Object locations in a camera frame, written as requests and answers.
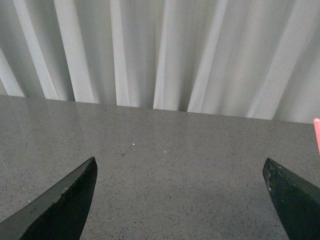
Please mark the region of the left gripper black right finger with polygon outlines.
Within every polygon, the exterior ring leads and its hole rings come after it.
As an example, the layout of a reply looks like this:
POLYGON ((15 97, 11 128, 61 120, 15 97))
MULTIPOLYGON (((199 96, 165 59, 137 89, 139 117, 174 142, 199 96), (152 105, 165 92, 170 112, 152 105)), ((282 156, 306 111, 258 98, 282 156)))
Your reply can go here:
POLYGON ((320 188, 298 176, 283 165, 267 158, 263 178, 290 240, 320 238, 320 188))

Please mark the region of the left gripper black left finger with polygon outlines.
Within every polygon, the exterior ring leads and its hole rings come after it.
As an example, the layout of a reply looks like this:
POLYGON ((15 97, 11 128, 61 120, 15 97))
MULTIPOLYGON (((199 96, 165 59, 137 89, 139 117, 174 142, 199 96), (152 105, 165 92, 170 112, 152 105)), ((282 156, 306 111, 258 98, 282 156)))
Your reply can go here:
POLYGON ((78 240, 92 204, 98 167, 89 158, 0 223, 2 240, 78 240))

